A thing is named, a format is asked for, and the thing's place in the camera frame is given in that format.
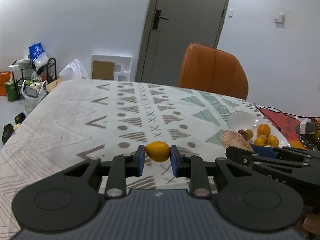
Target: fruit plate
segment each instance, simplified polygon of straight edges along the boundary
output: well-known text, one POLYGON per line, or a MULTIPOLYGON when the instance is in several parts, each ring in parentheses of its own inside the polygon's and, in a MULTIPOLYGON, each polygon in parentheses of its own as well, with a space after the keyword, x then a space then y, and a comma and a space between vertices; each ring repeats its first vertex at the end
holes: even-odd
POLYGON ((267 121, 266 119, 257 117, 255 114, 251 114, 243 111, 237 111, 230 114, 229 120, 228 120, 229 128, 236 132, 238 132, 241 129, 242 130, 251 129, 253 132, 253 137, 248 142, 252 144, 255 141, 255 139, 258 137, 257 129, 259 125, 263 123, 266 123, 267 125, 269 125, 271 130, 271 135, 274 135, 278 138, 279 147, 290 146, 287 139, 283 136, 281 132, 279 132, 279 130, 276 127, 272 125, 271 122, 267 121))

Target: black shoe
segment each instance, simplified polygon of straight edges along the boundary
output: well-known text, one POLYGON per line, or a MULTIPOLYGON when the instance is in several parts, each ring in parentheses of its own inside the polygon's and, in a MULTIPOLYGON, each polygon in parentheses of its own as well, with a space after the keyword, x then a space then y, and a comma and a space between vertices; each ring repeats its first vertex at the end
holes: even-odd
POLYGON ((20 113, 20 114, 18 114, 18 115, 14 118, 14 122, 15 122, 16 124, 22 123, 25 118, 26 118, 25 114, 24 114, 24 113, 20 113))
POLYGON ((3 127, 3 135, 2 135, 2 142, 5 144, 7 140, 11 137, 13 134, 13 126, 12 124, 7 124, 3 127))

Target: green triangle pattern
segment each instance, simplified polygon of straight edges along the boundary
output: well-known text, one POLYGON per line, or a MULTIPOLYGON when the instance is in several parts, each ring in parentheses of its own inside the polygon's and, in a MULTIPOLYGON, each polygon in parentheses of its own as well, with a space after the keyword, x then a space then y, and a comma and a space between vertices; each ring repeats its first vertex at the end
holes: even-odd
POLYGON ((203 91, 199 93, 205 100, 207 100, 210 103, 211 106, 224 106, 219 100, 217 100, 217 98, 213 96, 212 93, 203 92, 203 91))
POLYGON ((199 118, 201 120, 212 122, 216 125, 220 125, 218 120, 213 116, 213 114, 209 111, 209 109, 204 109, 204 110, 200 111, 199 113, 192 114, 192 116, 199 118))
POLYGON ((180 98, 179 100, 190 102, 190 103, 193 103, 197 106, 205 107, 205 105, 196 96, 188 97, 188 98, 180 98))
POLYGON ((228 106, 231 106, 232 108, 235 108, 235 107, 237 107, 237 106, 239 106, 239 104, 236 104, 236 103, 234 103, 234 102, 231 102, 231 101, 229 101, 229 100, 226 100, 226 99, 222 99, 228 106))
POLYGON ((223 130, 220 130, 219 132, 212 135, 209 139, 207 139, 206 142, 213 143, 215 145, 222 145, 222 142, 221 142, 222 133, 223 133, 223 130))
POLYGON ((176 87, 176 89, 179 89, 179 90, 181 90, 181 91, 183 91, 183 92, 187 92, 187 93, 193 95, 192 90, 190 90, 190 89, 188 89, 188 88, 177 88, 177 87, 176 87))
POLYGON ((215 107, 214 109, 216 109, 216 111, 218 112, 218 114, 221 115, 221 117, 223 118, 223 120, 228 123, 229 120, 229 116, 230 116, 230 112, 228 110, 228 108, 226 107, 215 107))

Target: orange box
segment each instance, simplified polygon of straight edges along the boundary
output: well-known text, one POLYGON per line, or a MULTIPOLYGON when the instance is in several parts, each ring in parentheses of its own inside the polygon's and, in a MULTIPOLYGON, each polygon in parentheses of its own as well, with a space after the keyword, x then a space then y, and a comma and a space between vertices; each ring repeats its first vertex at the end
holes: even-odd
POLYGON ((4 84, 10 79, 10 71, 0 72, 0 96, 6 96, 7 92, 5 91, 4 84))

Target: door frame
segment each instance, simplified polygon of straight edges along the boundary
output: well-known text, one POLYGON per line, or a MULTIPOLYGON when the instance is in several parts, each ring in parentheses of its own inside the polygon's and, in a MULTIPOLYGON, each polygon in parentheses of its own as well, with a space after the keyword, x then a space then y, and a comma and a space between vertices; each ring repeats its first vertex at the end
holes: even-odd
MULTIPOLYGON (((142 82, 142 73, 143 73, 143 69, 144 69, 144 63, 146 60, 149 37, 150 37, 151 30, 152 30, 152 24, 153 24, 154 14, 156 12, 157 2, 158 2, 158 0, 150 0, 149 1, 148 10, 147 10, 147 14, 146 14, 146 21, 144 24, 144 29, 143 29, 142 38, 141 38, 140 52, 139 52, 139 58, 138 58, 138 64, 137 64, 137 72, 136 72, 136 77, 135 77, 136 82, 142 82)), ((224 20, 226 17, 228 3, 229 3, 229 0, 225 0, 224 7, 221 12, 221 20, 220 20, 220 24, 219 24, 219 28, 218 28, 218 34, 217 34, 217 37, 213 43, 213 48, 216 48, 218 46, 223 23, 224 23, 224 20)))

